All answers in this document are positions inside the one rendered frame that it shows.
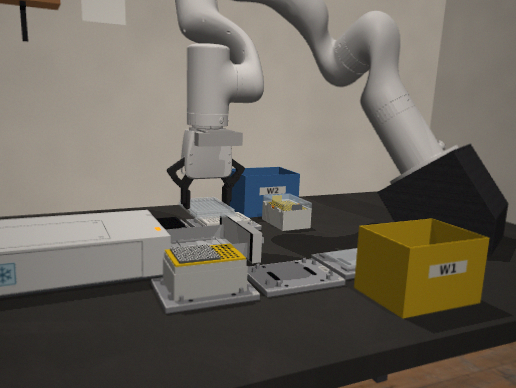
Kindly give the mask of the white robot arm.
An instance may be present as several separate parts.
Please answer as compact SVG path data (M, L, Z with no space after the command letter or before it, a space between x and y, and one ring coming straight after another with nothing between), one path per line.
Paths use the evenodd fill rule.
M459 148L445 150L404 87L398 70L400 33L388 14L370 11L334 40L323 0L233 1L264 4L285 18L303 36L330 84L348 86L369 70L360 103L401 174L390 184ZM187 47L187 125L200 131L194 132L194 145L243 146L243 133L220 126L228 126L230 103L253 103L263 95L256 47L218 12L217 0L175 3L182 34L199 43Z

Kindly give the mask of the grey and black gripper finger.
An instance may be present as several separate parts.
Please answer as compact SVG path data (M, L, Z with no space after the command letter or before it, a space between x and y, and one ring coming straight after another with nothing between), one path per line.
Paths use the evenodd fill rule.
M222 202L228 206L230 206L230 201L232 200L232 188L245 170L245 167L233 159L232 166L236 169L235 173L231 177L221 178L224 182L224 185L222 186Z
M167 169L167 173L172 180L181 188L181 204L186 209L190 208L190 190L188 190L190 184L194 179L190 179L184 175L182 180L177 176L176 172L184 166L185 157L173 164Z

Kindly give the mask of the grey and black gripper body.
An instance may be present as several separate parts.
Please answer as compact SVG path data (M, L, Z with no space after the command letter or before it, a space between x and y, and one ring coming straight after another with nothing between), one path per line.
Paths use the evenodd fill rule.
M189 127L185 129L181 159L185 157L181 173L190 179L226 178L232 173L231 146L198 147L194 145L194 132L200 132Z

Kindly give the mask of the yellow open-top bin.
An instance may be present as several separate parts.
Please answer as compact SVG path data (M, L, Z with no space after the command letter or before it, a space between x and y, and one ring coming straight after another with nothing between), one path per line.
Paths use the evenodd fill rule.
M478 304L489 239L435 219L359 226L354 288L402 319Z

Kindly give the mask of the blue open-top bin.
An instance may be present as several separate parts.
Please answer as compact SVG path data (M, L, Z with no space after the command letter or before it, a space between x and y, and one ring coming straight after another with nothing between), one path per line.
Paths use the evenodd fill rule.
M245 168L232 188L230 207L246 217L262 217L263 195L299 197L300 174L282 167Z

